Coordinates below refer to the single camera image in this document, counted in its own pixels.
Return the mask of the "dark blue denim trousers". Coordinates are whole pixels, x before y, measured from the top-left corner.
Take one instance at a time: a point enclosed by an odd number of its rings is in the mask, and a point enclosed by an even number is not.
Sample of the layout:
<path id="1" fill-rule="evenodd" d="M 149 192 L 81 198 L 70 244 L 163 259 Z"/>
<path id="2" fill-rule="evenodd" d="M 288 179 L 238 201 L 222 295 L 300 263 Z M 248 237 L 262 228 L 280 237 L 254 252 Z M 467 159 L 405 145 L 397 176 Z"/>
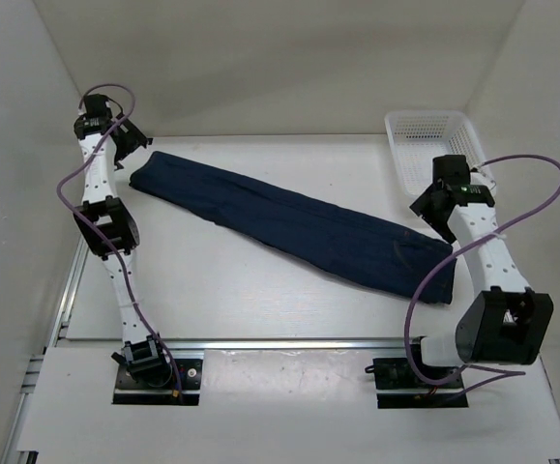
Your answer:
<path id="1" fill-rule="evenodd" d="M 448 243 L 242 174 L 156 151 L 133 189 L 362 287 L 410 298 Z"/>

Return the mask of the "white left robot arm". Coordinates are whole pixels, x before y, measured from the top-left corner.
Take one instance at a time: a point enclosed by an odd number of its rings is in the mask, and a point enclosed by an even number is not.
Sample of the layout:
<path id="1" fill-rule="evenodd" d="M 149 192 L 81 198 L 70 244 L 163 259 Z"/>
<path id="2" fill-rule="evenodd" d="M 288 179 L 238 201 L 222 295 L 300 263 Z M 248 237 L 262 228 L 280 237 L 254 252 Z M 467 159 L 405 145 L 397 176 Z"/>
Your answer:
<path id="1" fill-rule="evenodd" d="M 125 120 L 110 137 L 99 145 L 103 134 L 123 112 L 114 114 L 115 100 L 102 94 L 82 98 L 82 108 L 74 122 L 74 134 L 83 158 L 88 160 L 94 150 L 99 153 L 84 169 L 84 193 L 74 217 L 92 253 L 101 259 L 107 271 L 119 307 L 123 348 L 113 359 L 129 375 L 151 388 L 164 388 L 172 379 L 173 364 L 148 326 L 135 311 L 131 293 L 135 290 L 135 249 L 139 232 L 133 216 L 116 190 L 114 172 L 122 161 L 153 140 L 130 120 Z"/>

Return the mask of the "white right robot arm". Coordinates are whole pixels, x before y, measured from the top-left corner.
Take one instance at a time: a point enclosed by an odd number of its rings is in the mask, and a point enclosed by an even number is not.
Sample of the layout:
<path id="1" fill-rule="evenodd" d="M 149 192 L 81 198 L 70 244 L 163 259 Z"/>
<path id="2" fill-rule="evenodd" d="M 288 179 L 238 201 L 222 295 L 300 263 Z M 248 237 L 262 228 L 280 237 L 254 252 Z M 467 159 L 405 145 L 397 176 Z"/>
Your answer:
<path id="1" fill-rule="evenodd" d="M 464 155 L 432 162 L 432 182 L 411 210 L 445 241 L 458 244 L 475 299 L 451 329 L 419 341 L 419 353 L 404 365 L 407 380 L 424 387 L 440 367 L 479 363 L 530 365 L 538 357 L 554 304 L 532 289 L 510 252 L 490 188 L 475 181 Z"/>

